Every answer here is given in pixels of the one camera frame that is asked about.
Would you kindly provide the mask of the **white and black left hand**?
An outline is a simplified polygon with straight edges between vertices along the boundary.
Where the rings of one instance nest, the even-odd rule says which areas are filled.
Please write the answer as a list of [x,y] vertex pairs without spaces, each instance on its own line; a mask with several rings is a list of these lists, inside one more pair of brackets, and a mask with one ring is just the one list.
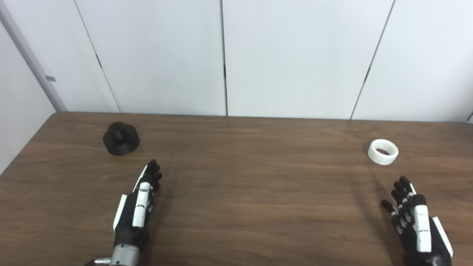
[[113,222],[113,246],[132,245],[143,251],[149,240],[147,226],[161,178],[160,166],[156,160],[151,160],[139,175],[132,192],[121,196]]

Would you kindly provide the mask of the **white and black right hand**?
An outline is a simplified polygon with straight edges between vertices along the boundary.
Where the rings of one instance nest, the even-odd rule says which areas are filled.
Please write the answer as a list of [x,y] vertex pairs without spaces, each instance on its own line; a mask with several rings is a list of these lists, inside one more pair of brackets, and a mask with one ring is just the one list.
[[451,266],[453,248],[438,217],[430,216],[427,200],[412,182],[401,176],[391,191],[397,205],[387,200],[381,206],[388,212],[400,237],[406,266]]

